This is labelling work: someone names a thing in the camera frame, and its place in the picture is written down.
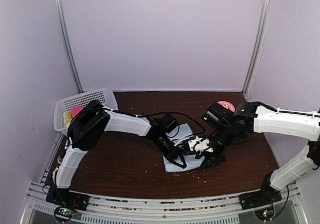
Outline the light blue towel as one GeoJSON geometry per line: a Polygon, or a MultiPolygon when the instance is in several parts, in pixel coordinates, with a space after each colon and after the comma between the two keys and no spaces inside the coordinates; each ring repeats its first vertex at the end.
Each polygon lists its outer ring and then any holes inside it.
{"type": "MultiPolygon", "coordinates": [[[[190,128],[190,126],[188,124],[181,124],[179,126],[179,128],[176,127],[168,135],[170,137],[169,139],[171,141],[173,141],[174,143],[176,143],[178,139],[181,139],[181,138],[184,138],[184,137],[192,135],[192,130],[191,130],[191,128],[190,128]]],[[[203,161],[203,158],[195,159],[195,155],[185,155],[184,159],[186,161],[186,168],[182,168],[182,167],[179,167],[179,166],[177,166],[175,164],[170,163],[163,156],[163,161],[164,161],[163,163],[164,163],[165,171],[168,172],[168,173],[190,171],[190,170],[199,168],[201,163],[202,163],[202,161],[203,161]]]]}

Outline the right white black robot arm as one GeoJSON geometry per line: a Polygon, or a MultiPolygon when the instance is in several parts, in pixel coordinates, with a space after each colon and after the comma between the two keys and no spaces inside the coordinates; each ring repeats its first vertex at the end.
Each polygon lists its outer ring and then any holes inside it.
{"type": "Polygon", "coordinates": [[[320,166],[318,111],[286,110],[262,102],[244,102],[232,111],[213,102],[202,119],[215,129],[215,133],[209,137],[194,136],[187,143],[190,151],[204,156],[204,168],[214,166],[217,157],[243,134],[263,134],[267,140],[275,137],[286,148],[295,148],[289,152],[295,153],[294,157],[265,176],[256,194],[260,204],[268,204],[289,183],[320,166]],[[301,144],[290,144],[284,140],[285,137],[298,140],[301,144]]]}

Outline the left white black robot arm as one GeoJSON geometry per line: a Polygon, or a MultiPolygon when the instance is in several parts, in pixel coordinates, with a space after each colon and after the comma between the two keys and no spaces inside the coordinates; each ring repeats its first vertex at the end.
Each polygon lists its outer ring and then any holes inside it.
{"type": "Polygon", "coordinates": [[[67,130],[67,147],[63,158],[58,161],[50,179],[52,197],[61,206],[72,201],[69,191],[73,175],[83,157],[94,149],[104,132],[129,133],[151,140],[170,163],[187,167],[182,150],[175,146],[168,134],[178,127],[171,114],[162,118],[149,115],[132,115],[110,109],[98,100],[92,100],[71,121],[67,130]]]}

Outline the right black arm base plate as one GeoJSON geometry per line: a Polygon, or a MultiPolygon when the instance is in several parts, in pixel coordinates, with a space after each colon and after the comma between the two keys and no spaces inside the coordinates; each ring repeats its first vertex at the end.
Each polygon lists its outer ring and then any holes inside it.
{"type": "Polygon", "coordinates": [[[264,205],[272,205],[274,202],[281,201],[282,195],[278,190],[267,188],[243,193],[239,195],[239,200],[242,210],[246,210],[264,205]]]}

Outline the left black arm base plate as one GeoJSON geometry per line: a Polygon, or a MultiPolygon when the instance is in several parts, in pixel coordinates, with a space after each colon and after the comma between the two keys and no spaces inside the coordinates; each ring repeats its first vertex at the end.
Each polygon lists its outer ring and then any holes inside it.
{"type": "Polygon", "coordinates": [[[49,194],[46,196],[46,202],[64,206],[73,210],[82,210],[86,211],[89,196],[86,194],[80,194],[76,192],[72,192],[69,189],[63,188],[49,188],[49,194]]]}

